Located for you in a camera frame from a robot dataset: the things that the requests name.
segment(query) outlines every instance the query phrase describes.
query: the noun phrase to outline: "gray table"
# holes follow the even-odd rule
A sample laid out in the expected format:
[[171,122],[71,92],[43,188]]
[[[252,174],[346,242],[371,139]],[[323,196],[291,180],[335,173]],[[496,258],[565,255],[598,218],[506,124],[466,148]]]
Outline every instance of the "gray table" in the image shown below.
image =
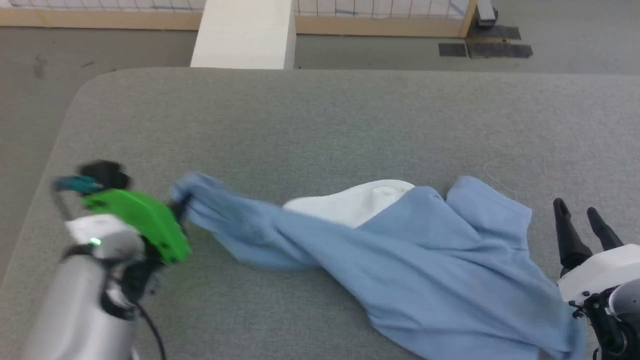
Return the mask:
[[[160,198],[201,170],[276,203],[382,178],[444,192],[468,174],[501,190],[486,165],[534,210],[531,256],[555,279],[557,196],[595,249],[588,206],[638,241],[639,95],[640,78],[615,76],[141,69],[98,77],[69,110],[4,279],[0,358],[18,357],[69,243],[47,185],[77,164],[121,161],[137,189]],[[205,231],[188,230],[193,255],[148,302],[170,359],[415,358],[372,330],[326,273],[248,268]],[[137,344],[143,359],[158,358],[146,325]]]

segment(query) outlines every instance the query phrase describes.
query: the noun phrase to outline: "white cloth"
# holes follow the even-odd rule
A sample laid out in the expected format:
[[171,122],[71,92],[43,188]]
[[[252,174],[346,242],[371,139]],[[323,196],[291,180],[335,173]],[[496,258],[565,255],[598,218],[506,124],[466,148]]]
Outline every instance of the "white cloth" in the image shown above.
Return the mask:
[[398,201],[415,186],[402,180],[378,180],[325,196],[300,197],[283,208],[356,228]]

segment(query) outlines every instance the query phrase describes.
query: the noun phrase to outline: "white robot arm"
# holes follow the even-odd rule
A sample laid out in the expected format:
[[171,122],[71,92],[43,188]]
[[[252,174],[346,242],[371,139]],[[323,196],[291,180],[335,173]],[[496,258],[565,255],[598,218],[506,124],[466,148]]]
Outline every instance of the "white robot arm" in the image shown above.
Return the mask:
[[604,249],[593,255],[573,228],[562,199],[554,201],[554,213],[563,300],[576,308],[574,317],[587,316],[591,322],[602,360],[640,359],[640,246],[624,245],[598,211],[589,208],[589,223]]

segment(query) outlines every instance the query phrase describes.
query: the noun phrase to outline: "light blue cloth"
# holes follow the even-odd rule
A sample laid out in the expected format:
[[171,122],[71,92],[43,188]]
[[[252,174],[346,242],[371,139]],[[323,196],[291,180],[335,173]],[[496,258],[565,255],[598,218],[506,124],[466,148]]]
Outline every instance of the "light blue cloth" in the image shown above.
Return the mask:
[[531,209],[473,177],[444,200],[416,187],[356,229],[245,199],[202,174],[189,219],[240,262],[321,266],[364,306],[378,331],[431,360],[584,358],[582,324],[529,259]]

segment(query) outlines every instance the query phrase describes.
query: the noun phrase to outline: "black cable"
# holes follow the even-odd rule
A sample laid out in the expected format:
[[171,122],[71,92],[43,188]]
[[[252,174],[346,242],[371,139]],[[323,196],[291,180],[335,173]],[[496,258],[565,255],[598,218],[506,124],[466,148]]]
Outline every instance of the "black cable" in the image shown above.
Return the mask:
[[166,353],[164,352],[164,344],[162,342],[162,338],[160,337],[160,333],[156,328],[156,325],[151,320],[151,317],[149,317],[149,314],[142,308],[142,305],[140,305],[139,303],[136,303],[136,307],[138,308],[138,310],[140,310],[140,315],[143,318],[145,318],[145,320],[147,321],[147,324],[149,324],[149,329],[151,329],[151,332],[153,332],[154,337],[156,338],[156,341],[158,343],[158,348],[160,349],[160,359],[166,360]]

